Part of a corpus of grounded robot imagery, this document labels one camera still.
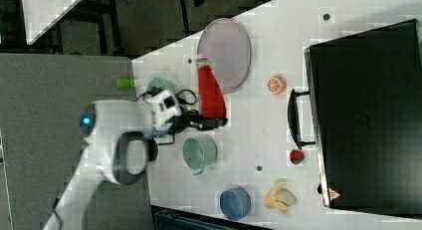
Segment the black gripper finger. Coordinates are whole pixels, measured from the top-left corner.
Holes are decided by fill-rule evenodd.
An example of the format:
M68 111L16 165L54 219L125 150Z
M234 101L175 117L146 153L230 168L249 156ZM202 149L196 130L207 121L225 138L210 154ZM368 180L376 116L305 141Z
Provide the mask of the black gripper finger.
M215 128L218 128L223 125L223 122L220 120L204 120L204 121L194 121L192 126L199 131L208 131Z
M225 117L223 118L208 117L208 116L201 115L200 113L189 113L188 116L191 121L220 120L223 122L223 125L226 125L228 122L228 120Z

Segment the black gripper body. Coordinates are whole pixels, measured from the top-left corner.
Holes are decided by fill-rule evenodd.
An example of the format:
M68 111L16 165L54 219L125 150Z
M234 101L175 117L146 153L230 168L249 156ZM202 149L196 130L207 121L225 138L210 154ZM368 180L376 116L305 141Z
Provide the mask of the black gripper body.
M199 111L197 110L183 110L181 116L174 116L168 123L170 134L177 134L183 132L188 127L199 128L201 126L199 122Z

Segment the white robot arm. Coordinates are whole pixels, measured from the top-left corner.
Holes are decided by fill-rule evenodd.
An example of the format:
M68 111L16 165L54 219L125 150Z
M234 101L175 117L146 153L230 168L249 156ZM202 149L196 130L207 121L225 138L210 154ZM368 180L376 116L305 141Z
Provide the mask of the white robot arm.
M158 137L187 127L206 131L227 123L222 95L198 99L204 103L201 110L188 110L189 102L180 94L152 88L133 101L95 101L86 106L80 117L86 147L43 230L82 230L98 187L105 181L136 183L156 158Z

